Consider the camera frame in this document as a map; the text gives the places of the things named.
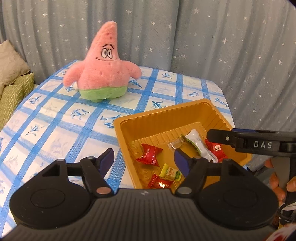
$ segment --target orange plastic tray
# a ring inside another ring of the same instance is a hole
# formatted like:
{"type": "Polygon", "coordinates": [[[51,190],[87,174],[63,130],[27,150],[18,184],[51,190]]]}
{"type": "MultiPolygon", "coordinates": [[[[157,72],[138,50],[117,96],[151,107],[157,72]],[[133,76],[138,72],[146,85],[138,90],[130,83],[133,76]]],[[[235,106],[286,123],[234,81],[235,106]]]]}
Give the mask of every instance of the orange plastic tray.
{"type": "MultiPolygon", "coordinates": [[[[232,129],[229,122],[207,99],[120,117],[114,121],[114,127],[135,188],[147,188],[152,174],[159,175],[165,163],[177,169],[174,153],[169,149],[168,143],[180,137],[181,134],[187,135],[192,129],[196,129],[200,137],[205,139],[209,129],[232,129]],[[156,156],[160,167],[136,161],[143,154],[142,143],[163,149],[156,156]]],[[[242,166],[251,160],[251,154],[235,152],[227,145],[221,146],[228,158],[242,166]]],[[[198,156],[198,152],[191,144],[186,143],[181,149],[191,157],[198,156]]],[[[172,184],[173,192],[183,180],[182,177],[180,182],[172,184]]],[[[208,177],[205,186],[218,180],[219,177],[208,177]]]]}

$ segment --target plush toy arm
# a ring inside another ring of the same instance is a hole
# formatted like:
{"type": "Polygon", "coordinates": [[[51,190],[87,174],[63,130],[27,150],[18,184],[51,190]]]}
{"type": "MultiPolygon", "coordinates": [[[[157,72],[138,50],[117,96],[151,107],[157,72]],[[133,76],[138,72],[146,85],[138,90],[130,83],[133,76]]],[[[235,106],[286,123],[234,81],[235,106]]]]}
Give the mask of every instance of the plush toy arm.
{"type": "Polygon", "coordinates": [[[132,78],[138,79],[141,77],[142,72],[141,72],[141,69],[139,68],[139,66],[137,66],[136,64],[134,64],[130,61],[122,60],[122,62],[125,65],[125,67],[128,69],[130,76],[132,78]]]}
{"type": "Polygon", "coordinates": [[[72,67],[70,67],[70,69],[68,69],[63,79],[64,86],[69,87],[75,81],[79,80],[83,70],[84,70],[84,61],[74,64],[72,67]]]}

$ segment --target plush toy eye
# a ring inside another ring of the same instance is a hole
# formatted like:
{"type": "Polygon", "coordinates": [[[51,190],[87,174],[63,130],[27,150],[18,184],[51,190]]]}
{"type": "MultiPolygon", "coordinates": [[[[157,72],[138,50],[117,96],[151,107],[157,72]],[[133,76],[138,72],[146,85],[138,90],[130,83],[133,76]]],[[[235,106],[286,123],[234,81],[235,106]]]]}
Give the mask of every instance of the plush toy eye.
{"type": "Polygon", "coordinates": [[[101,55],[102,55],[103,58],[107,58],[107,49],[106,49],[106,48],[104,48],[104,49],[102,50],[101,55]]]}
{"type": "Polygon", "coordinates": [[[107,54],[108,54],[108,58],[112,58],[112,50],[111,49],[108,49],[107,54]]]}

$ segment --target table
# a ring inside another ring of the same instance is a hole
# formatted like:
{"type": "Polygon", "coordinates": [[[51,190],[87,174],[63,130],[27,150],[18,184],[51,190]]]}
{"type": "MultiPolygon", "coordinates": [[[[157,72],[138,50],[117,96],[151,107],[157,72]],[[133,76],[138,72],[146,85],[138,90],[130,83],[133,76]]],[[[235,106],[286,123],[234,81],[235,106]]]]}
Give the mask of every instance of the table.
{"type": "MultiPolygon", "coordinates": [[[[131,78],[122,97],[93,103],[73,86],[62,84],[75,60],[50,76],[17,107],[0,132],[0,234],[15,226],[9,211],[11,195],[57,158],[78,162],[112,148],[115,161],[105,176],[111,188],[133,188],[118,146],[113,121],[125,115],[209,99],[234,127],[221,89],[213,82],[141,67],[142,77],[131,78]]],[[[70,181],[82,184],[81,179],[70,181]]]]}

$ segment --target cushion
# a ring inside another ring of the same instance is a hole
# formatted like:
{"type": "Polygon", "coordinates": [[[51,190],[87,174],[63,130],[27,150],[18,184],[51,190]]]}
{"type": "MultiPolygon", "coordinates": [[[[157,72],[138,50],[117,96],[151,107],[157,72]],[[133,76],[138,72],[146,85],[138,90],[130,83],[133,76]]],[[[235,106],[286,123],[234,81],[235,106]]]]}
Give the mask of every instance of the cushion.
{"type": "Polygon", "coordinates": [[[6,85],[30,71],[28,64],[14,50],[9,40],[0,44],[0,98],[6,85]]]}
{"type": "Polygon", "coordinates": [[[9,85],[4,88],[2,98],[0,99],[0,131],[22,101],[23,95],[22,85],[9,85]]]}
{"type": "Polygon", "coordinates": [[[23,98],[25,98],[34,89],[34,73],[18,77],[13,84],[22,85],[24,91],[23,98]]]}

